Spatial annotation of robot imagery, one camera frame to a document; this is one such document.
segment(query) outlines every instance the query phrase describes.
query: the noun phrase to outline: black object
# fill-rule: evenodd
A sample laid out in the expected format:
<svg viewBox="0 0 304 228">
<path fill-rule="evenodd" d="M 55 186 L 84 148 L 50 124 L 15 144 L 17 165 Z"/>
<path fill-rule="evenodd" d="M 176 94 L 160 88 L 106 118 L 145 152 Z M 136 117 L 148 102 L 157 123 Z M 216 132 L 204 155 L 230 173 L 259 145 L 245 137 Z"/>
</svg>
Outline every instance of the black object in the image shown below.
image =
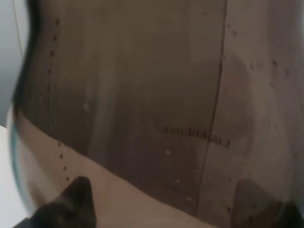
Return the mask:
<svg viewBox="0 0 304 228">
<path fill-rule="evenodd" d="M 96 216 L 90 180 L 76 178 L 51 203 L 14 228 L 95 228 Z"/>
<path fill-rule="evenodd" d="M 242 179 L 237 184 L 231 227 L 304 228 L 304 223 L 296 204 L 279 202 L 253 180 Z"/>
</svg>

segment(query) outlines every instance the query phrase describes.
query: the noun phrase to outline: white wall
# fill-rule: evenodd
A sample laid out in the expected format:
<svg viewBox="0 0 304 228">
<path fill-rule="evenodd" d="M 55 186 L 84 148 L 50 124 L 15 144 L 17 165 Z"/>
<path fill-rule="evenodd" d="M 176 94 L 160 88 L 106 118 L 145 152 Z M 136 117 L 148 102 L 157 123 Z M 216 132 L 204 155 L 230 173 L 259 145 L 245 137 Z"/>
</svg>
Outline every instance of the white wall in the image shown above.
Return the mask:
<svg viewBox="0 0 304 228">
<path fill-rule="evenodd" d="M 25 0 L 0 0 L 0 125 L 2 126 L 5 126 L 7 110 L 19 75 L 28 29 Z"/>
</svg>

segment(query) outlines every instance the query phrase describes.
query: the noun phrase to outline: vertical line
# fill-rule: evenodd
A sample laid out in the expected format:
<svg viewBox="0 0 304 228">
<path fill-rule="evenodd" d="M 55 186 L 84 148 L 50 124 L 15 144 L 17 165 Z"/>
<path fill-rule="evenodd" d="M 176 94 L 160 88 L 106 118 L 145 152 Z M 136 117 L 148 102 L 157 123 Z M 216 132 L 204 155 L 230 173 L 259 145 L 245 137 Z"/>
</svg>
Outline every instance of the vertical line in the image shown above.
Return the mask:
<svg viewBox="0 0 304 228">
<path fill-rule="evenodd" d="M 20 49 L 20 53 L 21 53 L 21 58 L 23 59 L 23 53 L 22 53 L 22 48 L 21 48 L 21 40 L 20 40 L 19 26 L 18 26 L 18 21 L 17 21 L 15 1 L 16 0 L 12 0 L 12 2 L 13 2 L 13 8 L 14 8 L 14 18 L 15 18 L 15 23 L 16 23 L 17 35 L 18 35 L 19 49 Z"/>
<path fill-rule="evenodd" d="M 220 53 L 220 64 L 219 64 L 219 77 L 218 77 L 218 89 L 217 89 L 217 95 L 216 95 L 216 99 L 215 99 L 215 105 L 214 105 L 214 109 L 213 109 L 213 114 L 212 114 L 212 120 L 211 120 L 211 128 L 210 128 L 210 135 L 212 135 L 213 132 L 213 125 L 214 125 L 214 120 L 215 120 L 215 113 L 216 113 L 216 109 L 218 106 L 218 101 L 219 101 L 219 89 L 220 89 L 220 82 L 221 82 L 221 77 L 222 77 L 222 70 L 223 70 L 223 55 L 224 55 L 224 45 L 225 45 L 225 30 L 226 30 L 226 19 L 227 19 L 227 5 L 228 5 L 228 0 L 225 0 L 225 5 L 224 5 L 224 17 L 223 17 L 223 31 L 222 31 L 222 35 L 223 35 L 223 41 L 222 41 L 222 46 L 221 46 L 221 53 Z M 198 213 L 199 210 L 199 203 L 200 203 L 200 190 L 201 190 L 201 186 L 202 186 L 202 179 L 203 179 L 203 173 L 204 173 L 204 169 L 205 169 L 205 165 L 206 165 L 206 161 L 207 161 L 207 156 L 208 156 L 208 150 L 209 150 L 209 146 L 210 146 L 210 140 L 208 138 L 207 140 L 207 150 L 206 150 L 206 155 L 203 161 L 203 165 L 202 165 L 202 169 L 200 172 L 200 176 L 199 176 L 199 195 L 198 195 L 198 200 L 196 203 L 196 214 Z"/>
</svg>

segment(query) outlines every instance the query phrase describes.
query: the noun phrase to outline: black dots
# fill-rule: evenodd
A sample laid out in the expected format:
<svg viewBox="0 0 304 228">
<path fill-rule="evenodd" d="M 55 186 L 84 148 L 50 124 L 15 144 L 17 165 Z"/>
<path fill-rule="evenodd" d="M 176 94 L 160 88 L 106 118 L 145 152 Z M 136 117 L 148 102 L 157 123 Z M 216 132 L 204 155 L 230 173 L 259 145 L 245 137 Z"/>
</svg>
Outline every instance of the black dots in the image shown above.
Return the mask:
<svg viewBox="0 0 304 228">
<path fill-rule="evenodd" d="M 226 27 L 227 27 L 227 29 L 232 29 L 232 26 L 231 26 L 231 24 L 229 24 L 229 23 L 227 23 Z M 234 30 L 234 29 L 232 30 L 232 34 L 233 34 L 235 37 L 238 36 L 238 32 L 237 32 L 236 30 Z"/>
<path fill-rule="evenodd" d="M 55 20 L 55 25 L 56 25 L 56 26 L 59 26 L 59 24 L 60 24 L 60 20 L 59 20 L 59 18 L 56 18 L 56 20 Z"/>
<path fill-rule="evenodd" d="M 272 65 L 277 68 L 277 62 L 275 60 L 272 60 Z"/>
</svg>

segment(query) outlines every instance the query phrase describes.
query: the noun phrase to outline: white surface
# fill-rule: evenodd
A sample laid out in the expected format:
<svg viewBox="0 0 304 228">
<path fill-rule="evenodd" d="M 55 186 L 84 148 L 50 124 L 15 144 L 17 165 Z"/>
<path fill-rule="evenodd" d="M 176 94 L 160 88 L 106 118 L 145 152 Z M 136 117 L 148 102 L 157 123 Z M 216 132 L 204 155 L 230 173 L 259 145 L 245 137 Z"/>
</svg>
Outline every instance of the white surface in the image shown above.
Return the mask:
<svg viewBox="0 0 304 228">
<path fill-rule="evenodd" d="M 0 126 L 0 227 L 12 228 L 25 217 L 10 165 L 8 130 Z"/>
<path fill-rule="evenodd" d="M 0 125 L 6 113 L 21 66 L 21 49 L 12 0 L 0 0 Z"/>
<path fill-rule="evenodd" d="M 29 16 L 27 12 L 26 0 L 14 0 L 14 5 L 21 52 L 22 56 L 24 56 L 29 40 Z"/>
</svg>

